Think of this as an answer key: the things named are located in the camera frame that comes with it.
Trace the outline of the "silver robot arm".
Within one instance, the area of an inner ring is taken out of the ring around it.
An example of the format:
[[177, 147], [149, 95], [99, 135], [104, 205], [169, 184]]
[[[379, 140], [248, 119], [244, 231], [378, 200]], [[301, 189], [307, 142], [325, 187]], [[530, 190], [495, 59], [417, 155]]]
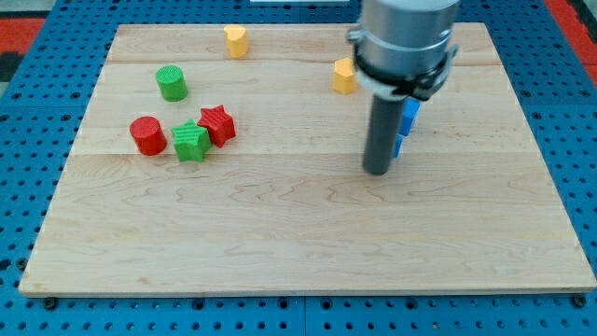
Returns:
[[387, 101], [429, 100], [445, 84], [459, 0], [364, 0], [353, 45], [358, 83]]

